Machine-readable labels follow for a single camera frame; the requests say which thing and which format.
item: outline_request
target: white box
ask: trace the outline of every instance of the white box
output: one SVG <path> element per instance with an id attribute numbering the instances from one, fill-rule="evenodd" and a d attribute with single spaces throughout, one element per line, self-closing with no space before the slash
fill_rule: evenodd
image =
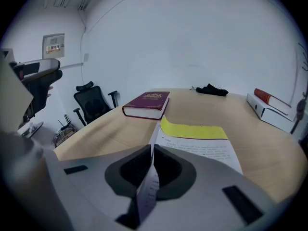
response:
<path id="1" fill-rule="evenodd" d="M 294 126 L 294 117 L 288 117 L 279 110 L 267 105 L 253 93 L 247 94 L 247 102 L 254 109 L 260 120 L 265 121 L 285 132 L 291 132 Z"/>

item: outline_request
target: red book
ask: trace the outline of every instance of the red book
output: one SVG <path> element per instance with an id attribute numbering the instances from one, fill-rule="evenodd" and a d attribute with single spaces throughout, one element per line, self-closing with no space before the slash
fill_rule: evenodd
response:
<path id="1" fill-rule="evenodd" d="M 159 120 L 162 118 L 169 91 L 148 91 L 122 107 L 124 115 Z"/>
<path id="2" fill-rule="evenodd" d="M 268 104 L 269 106 L 272 106 L 273 108 L 279 110 L 285 115 L 289 114 L 291 106 L 285 103 L 284 101 L 281 101 L 280 99 L 258 88 L 255 89 L 255 95 L 259 99 L 261 99 L 264 103 Z"/>

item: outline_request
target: yellow strip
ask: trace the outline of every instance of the yellow strip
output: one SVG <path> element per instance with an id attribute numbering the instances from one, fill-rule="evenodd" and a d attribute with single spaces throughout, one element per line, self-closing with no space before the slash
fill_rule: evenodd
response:
<path id="1" fill-rule="evenodd" d="M 162 131 L 172 137 L 189 139 L 228 139 L 221 127 L 213 126 L 189 126 L 183 124 L 173 124 L 163 117 L 160 122 Z"/>

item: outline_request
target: cable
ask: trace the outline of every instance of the cable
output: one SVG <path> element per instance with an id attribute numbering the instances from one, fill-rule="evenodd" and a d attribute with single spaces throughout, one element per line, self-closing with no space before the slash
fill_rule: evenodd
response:
<path id="1" fill-rule="evenodd" d="M 87 27 L 86 27 L 86 24 L 83 22 L 83 20 L 82 20 L 82 18 L 81 18 L 81 15 L 80 15 L 80 13 L 79 13 L 79 10 L 77 10 L 77 12 L 78 12 L 78 15 L 79 15 L 79 17 L 80 17 L 80 20 L 81 20 L 81 22 L 82 22 L 82 24 L 85 26 L 85 29 L 84 29 L 84 31 L 83 31 L 83 33 L 82 33 L 82 35 L 81 35 L 81 39 L 80 39 L 80 70 L 81 70 L 81 79 L 82 79 L 82 85 L 84 85 L 84 83 L 83 83 L 83 73 L 82 73 L 82 56 L 81 56 L 81 43 L 82 43 L 82 38 L 83 38 L 83 35 L 85 34 L 85 32 L 86 32 L 86 29 L 87 29 Z"/>
<path id="2" fill-rule="evenodd" d="M 103 14 L 101 16 L 101 18 L 99 18 L 99 20 L 94 24 L 94 26 L 89 30 L 88 33 L 90 33 L 92 31 L 92 29 L 99 23 L 99 21 L 105 16 L 107 15 L 114 7 L 116 7 L 117 5 L 119 5 L 121 2 L 123 2 L 124 0 L 121 0 L 120 2 L 118 2 L 115 6 L 113 6 L 111 9 L 109 9 L 105 14 Z"/>

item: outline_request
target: book spine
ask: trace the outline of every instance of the book spine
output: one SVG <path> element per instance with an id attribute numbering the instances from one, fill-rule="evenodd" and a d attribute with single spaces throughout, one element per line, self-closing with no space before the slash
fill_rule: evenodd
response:
<path id="1" fill-rule="evenodd" d="M 268 94 L 267 92 L 265 91 L 262 91 L 258 88 L 255 89 L 255 95 L 261 99 L 264 103 L 266 103 L 267 105 L 269 104 L 269 100 L 270 100 L 270 97 L 271 95 Z"/>

